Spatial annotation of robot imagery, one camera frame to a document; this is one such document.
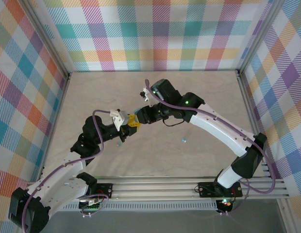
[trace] colorful checkered backdrop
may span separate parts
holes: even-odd
[[[74,70],[143,71],[237,68],[272,0],[38,2],[37,15]]]
[[[246,77],[277,176],[301,219],[301,0],[286,0]]]
[[[11,193],[36,179],[64,83],[17,0],[0,0],[0,233]]]

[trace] beige table surface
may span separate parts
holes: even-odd
[[[133,113],[146,103],[144,79],[169,79],[181,95],[193,92],[232,123],[250,131],[250,122],[233,71],[86,72],[73,73],[45,162],[44,175],[61,164],[93,110]],[[107,114],[100,114],[111,124]],[[236,158],[222,142],[192,124],[166,127],[161,121],[141,125],[121,146],[115,138],[86,171],[94,176],[216,176]],[[262,168],[255,176],[263,176]]]

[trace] black bracket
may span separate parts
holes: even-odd
[[[28,189],[17,188],[11,195],[8,218],[22,228],[22,212],[29,199]],[[25,227],[28,233],[39,233],[49,221],[50,207],[44,207],[41,198],[32,198],[25,216]]]
[[[201,198],[234,198],[242,197],[242,189],[239,182],[233,184],[231,188],[225,188],[218,192],[214,182],[199,182],[197,192]]]
[[[97,193],[103,193],[108,195],[108,198],[112,198],[113,184],[112,183],[97,183]]]

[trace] white plastic part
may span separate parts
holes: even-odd
[[[236,174],[233,171],[232,167],[229,166],[219,175],[219,177],[217,178],[217,182],[225,188],[230,188],[241,178],[242,177]]]
[[[63,164],[80,159],[80,155],[76,152],[69,152],[65,159],[63,160]],[[79,187],[82,187],[80,191],[73,191],[72,193],[66,192],[66,188],[63,189],[64,183],[67,182],[69,179],[72,178],[72,176],[77,175],[83,168],[85,167],[85,161],[76,162],[74,164],[67,165],[66,167],[61,168],[56,173],[54,173],[53,176],[51,176],[46,183],[40,188],[39,191],[36,192],[34,195],[35,198],[40,197],[41,203],[44,206],[50,206],[50,200],[54,197],[59,197],[59,195],[63,195],[64,197],[59,200],[58,198],[58,204],[54,205],[54,208],[59,208],[59,206],[63,206],[65,203],[68,203],[69,201],[80,197],[84,194],[85,186],[82,185],[82,183],[78,183]],[[34,184],[28,187],[29,191],[28,193],[31,194],[36,187],[44,180],[44,178],[38,180]]]
[[[230,121],[217,114],[208,104],[202,104],[198,109],[202,109],[216,115],[217,117],[225,120],[227,123],[242,131],[242,133],[244,133],[253,141],[255,140],[252,133],[235,126]],[[190,123],[208,131],[214,137],[225,143],[238,157],[241,157],[246,153],[246,147],[250,147],[251,143],[244,140],[244,138],[241,137],[238,133],[235,133],[233,130],[219,122],[217,120],[217,117],[212,118],[202,113],[197,113],[196,115],[192,116]]]
[[[150,94],[148,89],[143,88],[143,92],[145,93],[144,99],[145,101],[148,101],[149,107],[152,107],[158,103],[158,101]]]
[[[47,206],[50,207],[48,212],[49,217],[54,215],[57,211],[62,209],[72,200],[77,199],[87,192],[88,185],[82,179],[75,178],[63,185],[48,201]]]
[[[125,111],[117,111],[111,110],[110,116],[112,117],[112,121],[117,129],[120,131],[120,127],[128,123],[129,117]]]

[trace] plaid wall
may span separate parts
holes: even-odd
[[[277,176],[301,219],[301,0],[286,0],[246,77]]]
[[[32,2],[73,70],[144,71],[237,68],[272,0]]]
[[[252,46],[252,44],[253,44],[256,36],[257,36],[257,33],[261,29],[261,26],[262,26],[264,20],[266,19],[266,16],[268,15],[268,12],[269,12],[269,10],[270,10],[270,8],[271,8],[271,6],[272,6],[273,3],[274,3],[274,0],[268,0],[268,3],[267,3],[267,5],[264,8],[264,11],[261,14],[261,17],[259,18],[259,21],[258,21],[258,23],[257,23],[257,25],[256,25],[256,27],[255,27],[255,29],[254,29],[251,37],[250,37],[248,43],[247,43],[246,48],[243,51],[243,54],[241,56],[241,59],[240,59],[240,61],[238,63],[238,66],[236,67],[236,69],[239,69],[241,67],[241,65],[242,65],[245,57],[248,55],[249,49],[251,48],[251,46]]]
[[[64,83],[17,0],[0,0],[0,233],[11,193],[36,179]]]

